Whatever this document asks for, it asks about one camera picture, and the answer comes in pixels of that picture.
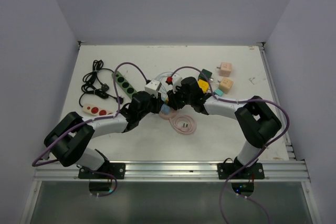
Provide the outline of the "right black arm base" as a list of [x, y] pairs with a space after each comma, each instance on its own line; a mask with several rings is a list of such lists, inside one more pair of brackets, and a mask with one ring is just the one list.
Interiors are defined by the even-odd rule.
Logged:
[[247, 182], [232, 183], [232, 190], [240, 195], [250, 196], [255, 189], [254, 182], [256, 179], [265, 179], [264, 168], [262, 163], [254, 162], [247, 166], [240, 172], [237, 172], [243, 167], [237, 158], [225, 159], [223, 162], [217, 163], [217, 173], [219, 179], [227, 179], [231, 174], [235, 175], [231, 178], [233, 180], [247, 180]]

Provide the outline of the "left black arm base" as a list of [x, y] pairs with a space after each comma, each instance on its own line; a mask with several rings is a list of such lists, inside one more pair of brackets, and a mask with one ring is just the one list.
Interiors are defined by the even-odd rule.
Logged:
[[89, 191], [96, 197], [107, 197], [115, 192], [118, 181], [124, 179], [126, 164], [104, 160], [97, 170], [82, 166], [79, 168], [79, 179], [89, 179]]

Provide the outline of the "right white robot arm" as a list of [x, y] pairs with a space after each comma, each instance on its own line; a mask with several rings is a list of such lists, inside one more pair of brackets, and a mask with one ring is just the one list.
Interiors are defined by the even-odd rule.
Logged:
[[237, 120], [246, 142], [233, 161], [234, 172], [240, 178], [250, 175], [257, 154], [282, 128], [280, 120], [266, 102], [258, 96], [252, 97], [246, 103], [224, 101], [217, 95], [203, 92], [194, 77], [183, 79], [171, 76], [167, 77], [166, 83], [173, 86], [167, 92], [167, 105], [174, 110], [189, 105], [197, 113]]

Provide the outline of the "pink cube adapter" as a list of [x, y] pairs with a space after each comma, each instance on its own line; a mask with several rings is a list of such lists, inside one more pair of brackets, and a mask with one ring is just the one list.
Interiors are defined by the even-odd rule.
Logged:
[[219, 66], [216, 67], [218, 74], [222, 77], [229, 77], [233, 69], [233, 65], [229, 62], [221, 62]]

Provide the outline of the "dark green cube adapter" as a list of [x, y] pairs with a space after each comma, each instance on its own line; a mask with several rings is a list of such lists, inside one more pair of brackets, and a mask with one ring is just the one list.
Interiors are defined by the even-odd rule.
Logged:
[[198, 78], [203, 80], [203, 81], [209, 81], [212, 82], [213, 78], [212, 78], [212, 72], [206, 69], [202, 69], [201, 73], [199, 74]]

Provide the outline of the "green power strip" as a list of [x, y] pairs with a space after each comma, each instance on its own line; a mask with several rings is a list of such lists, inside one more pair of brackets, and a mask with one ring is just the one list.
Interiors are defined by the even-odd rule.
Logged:
[[120, 72], [115, 71], [112, 78], [129, 99], [135, 96], [137, 91]]

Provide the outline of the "teal charger cube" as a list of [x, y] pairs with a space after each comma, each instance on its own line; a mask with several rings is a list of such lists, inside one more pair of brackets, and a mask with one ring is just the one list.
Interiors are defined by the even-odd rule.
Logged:
[[217, 96], [222, 97], [224, 93], [223, 93], [223, 91], [221, 91], [220, 89], [216, 89], [216, 90], [214, 91], [214, 94], [217, 95]]

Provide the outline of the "blue charger cube front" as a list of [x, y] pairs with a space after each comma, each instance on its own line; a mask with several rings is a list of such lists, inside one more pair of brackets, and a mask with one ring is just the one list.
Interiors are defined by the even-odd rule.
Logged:
[[163, 104], [161, 107], [161, 113], [168, 115], [170, 113], [170, 107], [166, 104]]

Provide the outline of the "beige cube adapter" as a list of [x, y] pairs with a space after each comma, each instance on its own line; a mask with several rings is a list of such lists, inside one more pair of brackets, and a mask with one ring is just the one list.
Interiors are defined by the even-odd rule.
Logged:
[[225, 94], [227, 94], [231, 90], [234, 84], [234, 82], [227, 77], [218, 79], [217, 82], [218, 82], [218, 88]]

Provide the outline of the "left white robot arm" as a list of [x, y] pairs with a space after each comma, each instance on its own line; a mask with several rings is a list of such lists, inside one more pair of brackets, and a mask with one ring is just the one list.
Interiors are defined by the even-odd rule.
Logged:
[[44, 145], [62, 166], [80, 165], [90, 169], [97, 178], [104, 178], [109, 172], [108, 159], [88, 147], [91, 139], [131, 131], [149, 113], [159, 113], [163, 103], [160, 94], [139, 91], [116, 114], [85, 118], [70, 112], [47, 135]]

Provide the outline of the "beige power strip red sockets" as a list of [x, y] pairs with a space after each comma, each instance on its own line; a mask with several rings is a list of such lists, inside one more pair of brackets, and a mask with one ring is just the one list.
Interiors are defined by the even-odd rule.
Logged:
[[82, 106], [82, 111], [91, 116], [105, 116], [113, 114], [110, 110], [103, 109], [102, 107], [90, 103], [84, 104]]

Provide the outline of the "pink round charging base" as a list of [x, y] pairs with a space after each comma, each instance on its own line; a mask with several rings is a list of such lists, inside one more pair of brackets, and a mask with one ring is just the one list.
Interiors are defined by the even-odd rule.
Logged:
[[176, 117], [176, 115], [177, 115], [177, 112], [175, 110], [171, 110], [168, 114], [165, 114], [163, 112], [159, 113], [159, 116], [164, 120], [173, 119], [174, 117]]

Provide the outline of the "yellow cube adapter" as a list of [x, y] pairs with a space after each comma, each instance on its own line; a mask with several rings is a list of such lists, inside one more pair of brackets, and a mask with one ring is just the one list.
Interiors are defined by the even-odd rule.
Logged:
[[199, 87], [201, 88], [201, 90], [204, 92], [204, 93], [209, 93], [210, 92], [210, 85], [207, 81], [204, 81], [202, 79], [199, 79], [197, 81]]

